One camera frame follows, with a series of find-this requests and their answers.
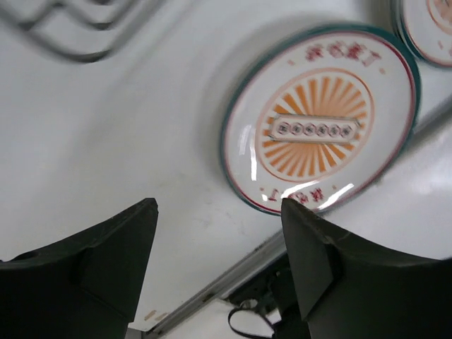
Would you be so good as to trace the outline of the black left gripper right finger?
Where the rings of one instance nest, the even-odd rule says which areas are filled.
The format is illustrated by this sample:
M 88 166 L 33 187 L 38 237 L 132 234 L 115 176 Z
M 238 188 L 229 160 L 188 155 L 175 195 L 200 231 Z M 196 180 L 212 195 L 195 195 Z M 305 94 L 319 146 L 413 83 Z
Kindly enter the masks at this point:
M 286 198 L 285 246 L 306 338 L 450 338 L 451 260 L 403 253 Z

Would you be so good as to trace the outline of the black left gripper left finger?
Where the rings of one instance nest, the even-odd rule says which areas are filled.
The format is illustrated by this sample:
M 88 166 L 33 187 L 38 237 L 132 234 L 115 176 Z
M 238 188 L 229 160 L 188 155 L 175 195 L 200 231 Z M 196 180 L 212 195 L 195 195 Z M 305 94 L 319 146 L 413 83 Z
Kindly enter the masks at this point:
M 136 316 L 158 209 L 154 198 L 1 262 L 2 338 L 124 338 Z

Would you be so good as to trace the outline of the orange sunburst plate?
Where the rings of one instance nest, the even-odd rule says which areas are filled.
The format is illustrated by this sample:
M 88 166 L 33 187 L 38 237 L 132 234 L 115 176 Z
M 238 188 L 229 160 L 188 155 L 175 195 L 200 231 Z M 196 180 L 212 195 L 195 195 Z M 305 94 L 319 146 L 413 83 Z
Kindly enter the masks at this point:
M 246 72 L 226 106 L 222 170 L 233 192 L 279 215 L 291 198 L 324 211 L 360 194 L 403 151 L 420 108 L 414 57 L 359 23 L 285 38 Z
M 394 30 L 415 57 L 451 68 L 450 1 L 392 1 L 391 9 Z

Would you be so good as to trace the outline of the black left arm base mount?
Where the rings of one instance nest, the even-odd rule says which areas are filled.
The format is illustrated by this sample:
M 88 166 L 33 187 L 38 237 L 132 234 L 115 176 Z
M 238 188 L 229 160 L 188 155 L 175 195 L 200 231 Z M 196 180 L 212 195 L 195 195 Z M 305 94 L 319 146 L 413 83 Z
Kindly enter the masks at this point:
M 227 298 L 234 305 L 227 316 L 233 333 L 243 338 L 262 335 L 236 329 L 232 317 L 241 311 L 257 315 L 272 330 L 271 338 L 283 338 L 284 332 L 297 326 L 299 306 L 287 254 L 283 254 Z

